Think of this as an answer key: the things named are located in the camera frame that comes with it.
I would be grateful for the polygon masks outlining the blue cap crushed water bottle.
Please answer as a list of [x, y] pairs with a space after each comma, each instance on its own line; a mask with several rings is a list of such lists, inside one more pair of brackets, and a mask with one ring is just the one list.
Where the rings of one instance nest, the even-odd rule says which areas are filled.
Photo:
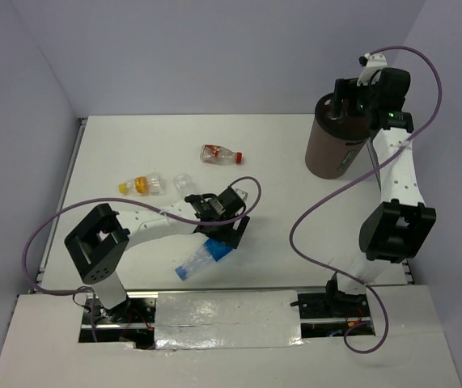
[[187, 280], [203, 268], [217, 263], [223, 257], [234, 250], [222, 242], [208, 238], [192, 255], [175, 269], [176, 275], [181, 280]]

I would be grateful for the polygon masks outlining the blue label white cap bottle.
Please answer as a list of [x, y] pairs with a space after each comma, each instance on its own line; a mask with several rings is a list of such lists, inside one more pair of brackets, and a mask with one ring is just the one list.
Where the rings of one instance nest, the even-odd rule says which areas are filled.
[[199, 194], [192, 177], [186, 173], [177, 175], [173, 178], [172, 182], [181, 200], [184, 200], [187, 196]]

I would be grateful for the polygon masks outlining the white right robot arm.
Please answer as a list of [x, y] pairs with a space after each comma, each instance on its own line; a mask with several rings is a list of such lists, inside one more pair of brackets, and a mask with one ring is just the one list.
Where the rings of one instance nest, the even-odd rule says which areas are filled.
[[336, 288], [324, 295], [325, 310], [343, 315], [391, 265], [414, 258], [435, 221], [435, 209], [426, 206], [413, 162], [413, 118], [404, 112], [410, 74], [388, 66], [364, 70], [346, 95], [353, 113], [367, 120], [379, 167], [380, 203], [363, 222], [359, 254], [351, 269], [335, 273]]

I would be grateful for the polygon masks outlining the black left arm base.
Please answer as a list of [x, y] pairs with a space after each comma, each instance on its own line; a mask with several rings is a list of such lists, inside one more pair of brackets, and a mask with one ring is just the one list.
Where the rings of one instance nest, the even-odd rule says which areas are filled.
[[156, 297], [131, 296], [127, 305], [106, 310], [99, 299], [76, 302], [83, 308], [78, 342], [81, 344], [128, 343], [136, 349], [155, 349]]

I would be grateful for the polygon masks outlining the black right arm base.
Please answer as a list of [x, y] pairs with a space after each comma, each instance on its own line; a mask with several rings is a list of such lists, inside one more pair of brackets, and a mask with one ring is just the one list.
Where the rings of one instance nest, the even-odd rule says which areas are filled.
[[365, 318], [370, 315], [365, 294], [344, 293], [338, 289], [334, 280], [327, 282], [324, 292], [300, 293], [290, 306], [299, 308], [302, 319]]

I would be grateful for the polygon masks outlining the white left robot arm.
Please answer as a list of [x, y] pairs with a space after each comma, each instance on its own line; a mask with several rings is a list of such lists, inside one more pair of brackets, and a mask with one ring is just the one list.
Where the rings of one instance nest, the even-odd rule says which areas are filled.
[[134, 310], [117, 266], [123, 254], [137, 245], [175, 235], [201, 234], [236, 249], [250, 217], [219, 225], [246, 209], [247, 193], [226, 188], [219, 195], [190, 194], [158, 212], [145, 209], [117, 212], [108, 204], [94, 207], [66, 236], [65, 246], [85, 285], [90, 285], [101, 312], [113, 323], [127, 323]]

